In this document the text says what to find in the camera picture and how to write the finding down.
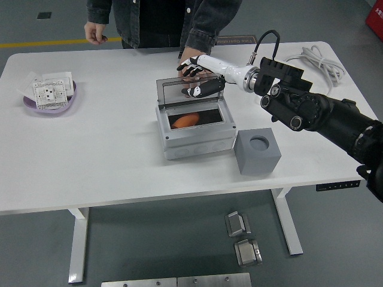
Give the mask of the person's right hand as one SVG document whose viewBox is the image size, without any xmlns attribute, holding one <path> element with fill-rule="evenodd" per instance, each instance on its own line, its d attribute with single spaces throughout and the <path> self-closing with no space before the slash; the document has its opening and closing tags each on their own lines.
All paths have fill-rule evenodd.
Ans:
<svg viewBox="0 0 383 287">
<path fill-rule="evenodd" d="M 106 43 L 108 38 L 103 34 L 105 28 L 105 24 L 87 22 L 84 25 L 86 40 L 93 45 Z"/>
</svg>

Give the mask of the person's left hand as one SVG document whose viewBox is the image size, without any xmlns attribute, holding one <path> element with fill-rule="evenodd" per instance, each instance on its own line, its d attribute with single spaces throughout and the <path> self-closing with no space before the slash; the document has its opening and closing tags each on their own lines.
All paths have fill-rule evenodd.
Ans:
<svg viewBox="0 0 383 287">
<path fill-rule="evenodd" d="M 197 56 L 201 56 L 201 55 L 206 55 L 206 53 L 203 51 L 199 51 L 197 49 L 191 48 L 191 47 L 185 47 L 184 51 L 181 55 L 181 58 L 180 58 L 180 63 L 184 62 L 185 60 L 187 60 L 191 57 L 197 57 Z M 187 70 L 186 68 L 183 68 L 181 71 L 178 71 L 178 76 L 179 77 L 185 77 L 184 74 L 186 73 L 186 70 Z M 200 72 L 197 72 L 195 75 L 192 75 L 192 77 L 203 78 L 203 77 L 207 77 L 210 74 L 212 74 L 211 71 L 204 69 Z"/>
</svg>

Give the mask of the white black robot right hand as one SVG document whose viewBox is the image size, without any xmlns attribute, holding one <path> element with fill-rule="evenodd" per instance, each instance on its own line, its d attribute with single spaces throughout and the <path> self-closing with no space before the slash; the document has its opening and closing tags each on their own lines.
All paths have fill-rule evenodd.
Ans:
<svg viewBox="0 0 383 287">
<path fill-rule="evenodd" d="M 198 99 L 207 97 L 222 91 L 225 83 L 236 84 L 241 90 L 250 93 L 254 90 L 254 83 L 251 81 L 257 68 L 251 65 L 238 67 L 211 56 L 201 55 L 183 61 L 179 67 L 177 67 L 177 70 L 180 71 L 184 68 L 187 68 L 184 75 L 189 75 L 191 77 L 204 69 L 219 75 L 218 78 L 205 81 L 199 86 L 183 88 L 181 90 L 182 94 L 188 97 Z"/>
</svg>

